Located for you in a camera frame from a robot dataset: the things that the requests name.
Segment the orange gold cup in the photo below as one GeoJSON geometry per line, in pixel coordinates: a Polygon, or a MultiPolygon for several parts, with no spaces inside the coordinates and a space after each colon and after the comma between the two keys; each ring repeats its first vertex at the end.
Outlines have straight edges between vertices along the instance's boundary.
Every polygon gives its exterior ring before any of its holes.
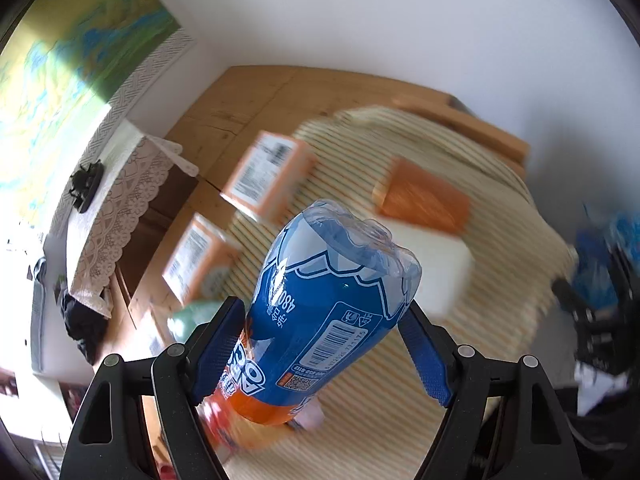
{"type": "Polygon", "coordinates": [[[373,188],[372,202],[384,218],[450,235],[460,235],[468,223],[471,200],[453,184],[403,157],[373,188]]]}

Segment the blue orange plastic cup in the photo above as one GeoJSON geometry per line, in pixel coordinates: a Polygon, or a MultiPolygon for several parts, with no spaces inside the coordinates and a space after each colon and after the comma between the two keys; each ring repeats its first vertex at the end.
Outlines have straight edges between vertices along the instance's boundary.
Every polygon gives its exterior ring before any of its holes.
{"type": "Polygon", "coordinates": [[[216,448],[259,448],[399,322],[422,276],[385,226],[316,200],[280,231],[245,324],[204,401],[216,448]]]}

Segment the white frosted cup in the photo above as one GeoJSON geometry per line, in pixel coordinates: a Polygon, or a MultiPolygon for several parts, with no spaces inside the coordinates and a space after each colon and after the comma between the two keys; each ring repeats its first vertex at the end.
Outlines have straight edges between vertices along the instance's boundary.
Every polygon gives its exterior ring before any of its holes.
{"type": "Polygon", "coordinates": [[[471,279],[474,259],[457,236],[378,218],[392,233],[395,244],[413,252],[422,266],[422,278],[414,300],[431,321],[448,318],[471,279]]]}

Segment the black figurine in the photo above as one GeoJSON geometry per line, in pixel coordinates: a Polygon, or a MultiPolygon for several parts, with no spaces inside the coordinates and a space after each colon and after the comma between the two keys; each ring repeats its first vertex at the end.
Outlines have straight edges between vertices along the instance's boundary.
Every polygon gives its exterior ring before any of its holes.
{"type": "Polygon", "coordinates": [[[70,177],[68,195],[73,199],[73,207],[84,214],[91,205],[104,175],[104,165],[100,160],[87,166],[79,165],[70,177]]]}

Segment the orange tissue pack middle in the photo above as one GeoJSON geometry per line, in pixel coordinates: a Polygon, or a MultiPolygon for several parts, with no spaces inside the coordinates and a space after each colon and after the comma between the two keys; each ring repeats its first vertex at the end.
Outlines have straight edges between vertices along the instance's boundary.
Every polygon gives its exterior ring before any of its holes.
{"type": "Polygon", "coordinates": [[[241,244],[201,214],[194,214],[162,277],[183,307],[214,299],[242,252],[241,244]]]}

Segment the white lace cloth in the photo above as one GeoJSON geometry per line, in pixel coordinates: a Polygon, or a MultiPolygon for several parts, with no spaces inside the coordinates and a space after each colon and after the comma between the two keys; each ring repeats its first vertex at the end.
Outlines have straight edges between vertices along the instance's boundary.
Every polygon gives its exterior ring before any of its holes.
{"type": "Polygon", "coordinates": [[[171,168],[190,177],[198,166],[182,157],[182,145],[121,122],[99,156],[104,175],[96,196],[81,214],[67,222],[66,278],[68,293],[104,318],[111,304],[101,297],[122,250],[140,218],[149,209],[171,168]]]}

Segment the orange tissue pack large label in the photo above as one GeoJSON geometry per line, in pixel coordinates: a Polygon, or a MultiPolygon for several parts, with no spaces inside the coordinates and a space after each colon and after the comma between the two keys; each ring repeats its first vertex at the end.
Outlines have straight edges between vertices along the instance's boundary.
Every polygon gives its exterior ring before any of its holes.
{"type": "Polygon", "coordinates": [[[261,131],[220,195],[248,218],[280,226],[299,185],[316,162],[317,156],[305,141],[261,131]]]}

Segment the wall map poster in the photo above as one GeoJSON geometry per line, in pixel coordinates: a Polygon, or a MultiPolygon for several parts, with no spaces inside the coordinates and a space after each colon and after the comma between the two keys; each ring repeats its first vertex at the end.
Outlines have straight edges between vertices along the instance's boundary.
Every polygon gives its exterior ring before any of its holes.
{"type": "Polygon", "coordinates": [[[179,28],[160,0],[35,0],[1,51],[1,215],[49,222],[108,102],[179,28]]]}

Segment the green cup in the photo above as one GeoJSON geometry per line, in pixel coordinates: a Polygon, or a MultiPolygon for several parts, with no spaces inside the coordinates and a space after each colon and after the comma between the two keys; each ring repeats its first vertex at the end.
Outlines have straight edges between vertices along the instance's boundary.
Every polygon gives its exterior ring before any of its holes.
{"type": "Polygon", "coordinates": [[[175,312],[166,322],[174,341],[186,342],[199,325],[207,324],[216,315],[221,306],[219,300],[198,300],[175,312]]]}

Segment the striped cloth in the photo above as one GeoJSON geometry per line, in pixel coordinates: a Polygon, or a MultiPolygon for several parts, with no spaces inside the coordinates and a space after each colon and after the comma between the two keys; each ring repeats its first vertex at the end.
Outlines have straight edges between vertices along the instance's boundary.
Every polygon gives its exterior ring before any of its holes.
{"type": "MultiPolygon", "coordinates": [[[[541,217],[523,180],[473,141],[388,107],[346,110],[296,130],[318,162],[292,200],[318,198],[367,218],[372,193],[394,157],[436,174],[469,197],[459,237],[415,229],[398,243],[418,257],[418,303],[454,340],[488,358],[514,361],[553,304],[551,283],[570,276],[576,252],[541,217]]],[[[232,457],[233,479],[410,479],[442,420],[401,336],[387,335],[321,391],[319,429],[232,457]]]]}

